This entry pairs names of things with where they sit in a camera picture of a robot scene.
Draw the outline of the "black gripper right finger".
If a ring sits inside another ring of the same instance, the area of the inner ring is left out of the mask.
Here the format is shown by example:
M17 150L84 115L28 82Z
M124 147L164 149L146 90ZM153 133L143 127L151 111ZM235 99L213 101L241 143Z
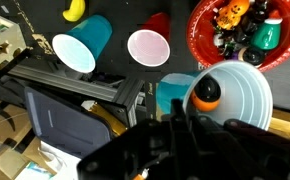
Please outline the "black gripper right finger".
M256 145L265 145L276 151L290 153L290 140L268 132L254 125L237 119L229 119L224 122L224 128L231 133L236 133L246 139L252 140Z

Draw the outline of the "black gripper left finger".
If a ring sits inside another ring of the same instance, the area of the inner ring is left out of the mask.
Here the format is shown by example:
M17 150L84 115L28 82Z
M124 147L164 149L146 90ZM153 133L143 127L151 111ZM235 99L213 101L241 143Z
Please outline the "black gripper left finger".
M173 99L171 103L171 130L173 132L189 133L192 130L192 125L190 117L182 107L182 101L179 99Z

